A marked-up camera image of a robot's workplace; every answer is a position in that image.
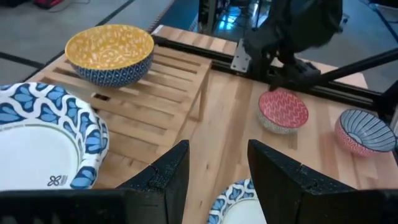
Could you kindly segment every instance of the metal bracket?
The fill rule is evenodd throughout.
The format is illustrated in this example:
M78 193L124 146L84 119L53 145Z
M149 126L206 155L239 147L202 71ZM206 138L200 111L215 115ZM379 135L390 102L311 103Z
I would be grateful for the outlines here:
M231 69L237 72L246 73L249 69L251 57L246 53L243 47L243 39L239 40L238 46L235 50L235 56L231 63Z

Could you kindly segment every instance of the yellow bowl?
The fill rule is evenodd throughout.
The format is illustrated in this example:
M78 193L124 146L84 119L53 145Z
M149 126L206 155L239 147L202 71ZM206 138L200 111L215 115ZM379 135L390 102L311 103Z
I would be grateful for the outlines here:
M147 73L153 51L154 40L146 31L116 24L84 30L65 47L65 55L76 72L105 87L137 82Z

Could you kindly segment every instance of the gray carpet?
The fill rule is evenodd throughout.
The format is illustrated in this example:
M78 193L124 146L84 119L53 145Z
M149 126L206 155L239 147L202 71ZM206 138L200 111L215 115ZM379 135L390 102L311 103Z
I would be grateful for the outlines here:
M75 0L66 0L49 11L63 9L71 1ZM16 8L0 7L0 52L46 63L63 50L70 37L97 25L126 1L92 0L89 4L71 4L55 13L39 9L31 2ZM130 24L146 29L170 2L135 0L108 24ZM15 69L12 62L0 63L0 84L19 82L34 70Z
M340 67L398 47L379 16L367 5L348 0L343 9L350 16L343 33L326 46L302 52L300 57ZM398 79L397 71L398 62L391 62L363 73L370 89L384 91Z

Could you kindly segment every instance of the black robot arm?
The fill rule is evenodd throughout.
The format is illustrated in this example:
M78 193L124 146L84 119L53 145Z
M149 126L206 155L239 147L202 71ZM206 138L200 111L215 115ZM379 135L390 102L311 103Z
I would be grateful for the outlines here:
M300 82L319 76L319 70L295 58L294 53L325 45L335 33L341 32L342 5L342 0L272 1L267 20L244 37L244 49L251 57L251 72L266 73L277 57L284 69L271 84L271 91L286 80Z

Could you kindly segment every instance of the blue and white paper plate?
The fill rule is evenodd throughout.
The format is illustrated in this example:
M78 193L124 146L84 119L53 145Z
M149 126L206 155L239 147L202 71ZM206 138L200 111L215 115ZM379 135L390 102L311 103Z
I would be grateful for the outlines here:
M250 179L231 184L214 202L207 224L266 224Z
M105 122L59 86L0 86L0 190L90 189L109 148Z

